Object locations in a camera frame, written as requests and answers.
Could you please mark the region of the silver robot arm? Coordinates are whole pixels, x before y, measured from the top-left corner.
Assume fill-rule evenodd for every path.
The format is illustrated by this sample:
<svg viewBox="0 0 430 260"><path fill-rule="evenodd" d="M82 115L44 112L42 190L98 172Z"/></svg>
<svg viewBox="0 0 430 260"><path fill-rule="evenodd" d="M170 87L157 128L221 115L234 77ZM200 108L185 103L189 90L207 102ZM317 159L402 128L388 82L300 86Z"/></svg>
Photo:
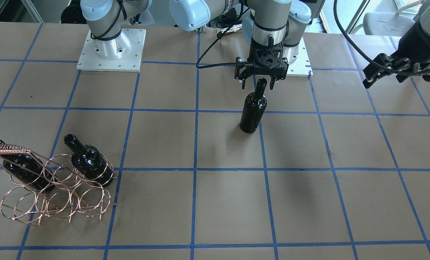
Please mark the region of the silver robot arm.
<svg viewBox="0 0 430 260"><path fill-rule="evenodd" d="M171 0L170 14L176 25L193 31L204 25L230 29L242 22L250 41L249 56L237 57L235 79L271 77L270 89L286 78L312 10L300 0Z"/></svg>
<svg viewBox="0 0 430 260"><path fill-rule="evenodd" d="M139 16L151 7L152 0L82 0L80 7L89 29L90 39L98 46L97 54L106 60L116 60L130 51L129 38L122 31L121 23ZM285 48L298 44L303 29L292 24L291 0L171 0L170 16L176 25L193 31L207 25L240 4L239 15L233 21L240 21L245 10L253 12L251 44L247 59L240 57L233 62L234 78L242 84L253 75L271 77L270 88L276 81L285 79L289 60ZM352 47L368 61L363 70L363 85L370 88L377 80L396 74L398 82L410 76L421 76L430 82L430 5L421 17L402 36L398 49L391 55L378 54L369 58L342 28L337 15L337 1L333 12L336 23Z"/></svg>

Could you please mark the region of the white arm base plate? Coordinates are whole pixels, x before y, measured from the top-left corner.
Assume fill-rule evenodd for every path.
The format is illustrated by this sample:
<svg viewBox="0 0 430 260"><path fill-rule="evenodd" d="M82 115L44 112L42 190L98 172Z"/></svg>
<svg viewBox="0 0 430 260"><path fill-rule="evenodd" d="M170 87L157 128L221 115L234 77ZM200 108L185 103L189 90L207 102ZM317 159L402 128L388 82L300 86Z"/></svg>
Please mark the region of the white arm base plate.
<svg viewBox="0 0 430 260"><path fill-rule="evenodd" d="M312 66L305 46L304 38L300 39L297 46L284 47L283 56L287 58L289 68L286 76L311 77L313 76Z"/></svg>
<svg viewBox="0 0 430 260"><path fill-rule="evenodd" d="M95 40L88 32L77 69L82 71L139 72L147 31L122 29L117 38Z"/></svg>

